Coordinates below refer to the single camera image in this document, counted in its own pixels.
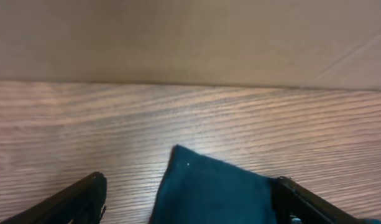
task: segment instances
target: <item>wooden table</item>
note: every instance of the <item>wooden table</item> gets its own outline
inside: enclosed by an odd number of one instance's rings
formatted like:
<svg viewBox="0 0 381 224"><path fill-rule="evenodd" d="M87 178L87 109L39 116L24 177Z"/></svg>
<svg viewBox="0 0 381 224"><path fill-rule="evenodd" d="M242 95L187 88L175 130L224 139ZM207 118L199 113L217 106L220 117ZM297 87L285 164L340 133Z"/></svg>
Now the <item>wooden table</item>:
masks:
<svg viewBox="0 0 381 224"><path fill-rule="evenodd" d="M381 92L0 82L0 221L101 171L147 223L175 144L381 219Z"/></svg>

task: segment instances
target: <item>teal cloth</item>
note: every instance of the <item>teal cloth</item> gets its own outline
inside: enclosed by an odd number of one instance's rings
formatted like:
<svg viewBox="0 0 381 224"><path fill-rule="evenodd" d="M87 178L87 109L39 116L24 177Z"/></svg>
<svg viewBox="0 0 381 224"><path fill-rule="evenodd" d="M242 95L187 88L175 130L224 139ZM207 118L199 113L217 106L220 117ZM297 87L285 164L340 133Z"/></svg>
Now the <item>teal cloth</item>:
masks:
<svg viewBox="0 0 381 224"><path fill-rule="evenodd" d="M175 146L150 223L276 223L269 178Z"/></svg>

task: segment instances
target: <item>blue fabric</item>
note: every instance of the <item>blue fabric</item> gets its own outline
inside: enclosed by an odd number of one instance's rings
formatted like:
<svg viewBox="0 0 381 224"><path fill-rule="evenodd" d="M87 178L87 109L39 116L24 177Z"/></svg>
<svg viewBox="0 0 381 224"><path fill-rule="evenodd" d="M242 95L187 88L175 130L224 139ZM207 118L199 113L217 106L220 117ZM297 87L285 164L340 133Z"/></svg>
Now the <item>blue fabric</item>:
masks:
<svg viewBox="0 0 381 224"><path fill-rule="evenodd" d="M176 146L151 224L273 224L269 178Z"/></svg>
<svg viewBox="0 0 381 224"><path fill-rule="evenodd" d="M365 220L365 222L368 224L381 224L380 220L373 220L373 219Z"/></svg>

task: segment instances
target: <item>brown cardboard wall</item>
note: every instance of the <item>brown cardboard wall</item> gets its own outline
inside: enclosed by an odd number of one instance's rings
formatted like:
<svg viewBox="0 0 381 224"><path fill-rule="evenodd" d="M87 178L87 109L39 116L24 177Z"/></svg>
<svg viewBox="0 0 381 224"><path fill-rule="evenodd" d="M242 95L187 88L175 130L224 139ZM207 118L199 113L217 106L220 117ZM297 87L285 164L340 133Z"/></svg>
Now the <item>brown cardboard wall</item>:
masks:
<svg viewBox="0 0 381 224"><path fill-rule="evenodd" d="M12 79L381 89L381 0L3 0Z"/></svg>

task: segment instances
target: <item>wood grain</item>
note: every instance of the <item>wood grain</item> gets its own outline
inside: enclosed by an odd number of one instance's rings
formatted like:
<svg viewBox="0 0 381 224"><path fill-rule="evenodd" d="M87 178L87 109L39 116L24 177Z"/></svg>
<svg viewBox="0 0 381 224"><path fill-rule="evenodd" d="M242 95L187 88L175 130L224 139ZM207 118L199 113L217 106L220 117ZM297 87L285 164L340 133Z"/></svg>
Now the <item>wood grain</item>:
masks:
<svg viewBox="0 0 381 224"><path fill-rule="evenodd" d="M101 171L147 223L175 144L381 219L381 92L0 82L0 221Z"/></svg>

